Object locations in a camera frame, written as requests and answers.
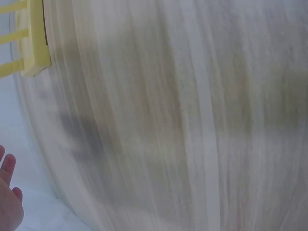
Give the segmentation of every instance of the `light stripe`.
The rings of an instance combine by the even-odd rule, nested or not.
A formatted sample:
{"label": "light stripe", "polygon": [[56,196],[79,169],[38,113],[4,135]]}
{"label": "light stripe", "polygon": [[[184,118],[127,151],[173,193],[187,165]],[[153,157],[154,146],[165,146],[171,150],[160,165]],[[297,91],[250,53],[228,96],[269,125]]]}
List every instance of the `light stripe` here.
{"label": "light stripe", "polygon": [[208,222],[205,230],[220,231],[218,152],[205,51],[202,49],[203,42],[193,0],[180,0],[180,3],[191,48],[204,139],[205,198]]}

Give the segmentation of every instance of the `hand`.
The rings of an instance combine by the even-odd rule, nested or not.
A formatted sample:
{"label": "hand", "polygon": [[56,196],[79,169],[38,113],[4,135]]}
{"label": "hand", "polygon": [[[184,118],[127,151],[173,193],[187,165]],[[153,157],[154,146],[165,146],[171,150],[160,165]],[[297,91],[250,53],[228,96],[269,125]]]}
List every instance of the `hand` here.
{"label": "hand", "polygon": [[[5,153],[0,145],[0,161]],[[7,154],[0,169],[0,230],[14,231],[24,218],[23,193],[19,188],[10,190],[10,182],[14,172],[16,159]]]}

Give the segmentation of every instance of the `white background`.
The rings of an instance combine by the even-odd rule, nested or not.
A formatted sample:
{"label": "white background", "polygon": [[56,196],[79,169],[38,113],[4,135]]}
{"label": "white background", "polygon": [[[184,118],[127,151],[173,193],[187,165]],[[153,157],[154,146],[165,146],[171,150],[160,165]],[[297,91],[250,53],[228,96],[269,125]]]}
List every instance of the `white background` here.
{"label": "white background", "polygon": [[[0,5],[11,0],[0,0]],[[0,14],[0,35],[10,32],[10,15]],[[0,64],[12,60],[10,44],[0,45]],[[13,76],[0,79],[0,144],[17,163],[11,187],[24,194],[25,217],[18,231],[89,231],[56,199],[29,136]]]}

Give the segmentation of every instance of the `yellow plastic part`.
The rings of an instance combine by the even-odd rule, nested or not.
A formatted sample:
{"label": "yellow plastic part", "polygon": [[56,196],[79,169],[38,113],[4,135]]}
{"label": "yellow plastic part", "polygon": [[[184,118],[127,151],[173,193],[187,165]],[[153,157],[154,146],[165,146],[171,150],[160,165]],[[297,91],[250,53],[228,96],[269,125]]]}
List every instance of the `yellow plastic part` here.
{"label": "yellow plastic part", "polygon": [[20,59],[0,65],[0,77],[21,71],[26,77],[33,77],[51,65],[46,44],[43,0],[17,0],[1,6],[0,13],[15,11],[16,31],[0,36],[0,44],[16,40]]}

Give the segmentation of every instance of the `finger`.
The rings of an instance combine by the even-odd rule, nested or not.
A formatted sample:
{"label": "finger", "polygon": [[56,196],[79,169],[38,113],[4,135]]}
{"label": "finger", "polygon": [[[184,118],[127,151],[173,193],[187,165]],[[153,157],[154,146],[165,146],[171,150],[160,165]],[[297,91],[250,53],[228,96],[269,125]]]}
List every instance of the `finger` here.
{"label": "finger", "polygon": [[3,161],[1,169],[0,169],[0,178],[8,186],[10,186],[10,183],[11,183],[15,164],[16,164],[15,156],[13,156],[12,154],[7,154],[4,158],[4,161]]}
{"label": "finger", "polygon": [[5,153],[5,149],[2,145],[0,145],[0,161],[2,160],[2,158],[4,156],[4,153]]}
{"label": "finger", "polygon": [[23,202],[23,192],[21,191],[21,189],[15,187],[12,189],[12,192],[15,194],[17,199],[22,203]]}

